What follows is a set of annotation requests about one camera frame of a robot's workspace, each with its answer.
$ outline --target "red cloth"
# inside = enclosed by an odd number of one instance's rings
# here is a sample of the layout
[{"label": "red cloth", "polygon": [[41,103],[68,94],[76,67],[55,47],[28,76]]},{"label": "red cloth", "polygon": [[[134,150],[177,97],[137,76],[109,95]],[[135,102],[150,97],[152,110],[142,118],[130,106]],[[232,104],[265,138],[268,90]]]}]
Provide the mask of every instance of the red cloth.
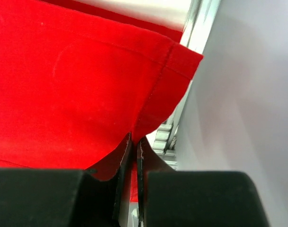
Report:
[{"label": "red cloth", "polygon": [[0,0],[0,166],[87,168],[174,110],[202,56],[158,33]]}]

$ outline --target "black plastic part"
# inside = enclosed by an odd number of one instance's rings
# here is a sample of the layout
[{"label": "black plastic part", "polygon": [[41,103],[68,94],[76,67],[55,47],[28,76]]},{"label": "black plastic part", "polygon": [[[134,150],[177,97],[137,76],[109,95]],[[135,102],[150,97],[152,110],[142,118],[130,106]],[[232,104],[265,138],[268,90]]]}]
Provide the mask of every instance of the black plastic part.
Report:
[{"label": "black plastic part", "polygon": [[0,227],[127,226],[131,148],[128,134],[94,170],[0,168]]},{"label": "black plastic part", "polygon": [[268,227],[251,179],[240,172],[148,175],[146,227]]},{"label": "black plastic part", "polygon": [[148,173],[151,171],[175,172],[151,149],[148,140],[144,137],[137,146],[137,179],[140,222],[145,219],[144,217],[146,215]]}]

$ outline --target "metal frame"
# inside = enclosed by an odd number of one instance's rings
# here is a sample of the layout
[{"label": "metal frame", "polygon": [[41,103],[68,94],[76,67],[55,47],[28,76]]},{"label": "metal frame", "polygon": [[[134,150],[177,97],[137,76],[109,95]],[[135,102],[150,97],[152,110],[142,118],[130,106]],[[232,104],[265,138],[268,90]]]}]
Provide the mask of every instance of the metal frame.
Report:
[{"label": "metal frame", "polygon": [[[220,2],[221,0],[191,1],[180,44],[195,52],[203,53]],[[191,85],[192,81],[190,82],[184,97],[181,99],[180,103],[169,116],[167,121],[156,131],[147,136],[154,150],[162,150],[163,152],[166,152],[166,150],[172,149],[171,144],[177,132],[181,114],[184,109]]]}]

